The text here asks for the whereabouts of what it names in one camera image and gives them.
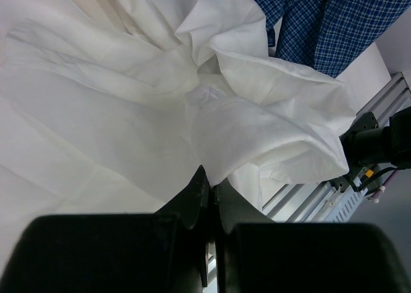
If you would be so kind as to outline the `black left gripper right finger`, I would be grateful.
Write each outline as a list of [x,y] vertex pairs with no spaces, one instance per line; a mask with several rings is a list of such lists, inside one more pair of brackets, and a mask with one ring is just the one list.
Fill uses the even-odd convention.
[[278,223],[228,181],[213,188],[219,292],[409,292],[393,243],[370,224]]

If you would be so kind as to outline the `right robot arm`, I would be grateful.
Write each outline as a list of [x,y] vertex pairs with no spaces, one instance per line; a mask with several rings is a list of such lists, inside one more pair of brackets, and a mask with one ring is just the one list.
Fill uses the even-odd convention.
[[400,170],[410,168],[410,108],[389,118],[380,126],[375,115],[362,115],[341,137],[350,168],[390,163]]

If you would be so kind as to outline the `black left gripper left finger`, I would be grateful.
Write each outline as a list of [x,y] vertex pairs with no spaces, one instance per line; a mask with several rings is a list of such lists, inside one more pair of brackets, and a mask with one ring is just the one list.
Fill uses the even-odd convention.
[[22,232],[2,292],[201,292],[209,183],[198,168],[155,213],[47,215]]

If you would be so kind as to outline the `white shirt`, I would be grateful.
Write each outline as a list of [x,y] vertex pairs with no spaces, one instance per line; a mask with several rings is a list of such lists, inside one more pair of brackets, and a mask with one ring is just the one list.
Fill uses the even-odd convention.
[[1,218],[148,209],[199,166],[253,204],[347,168],[345,84],[268,54],[253,0],[1,0]]

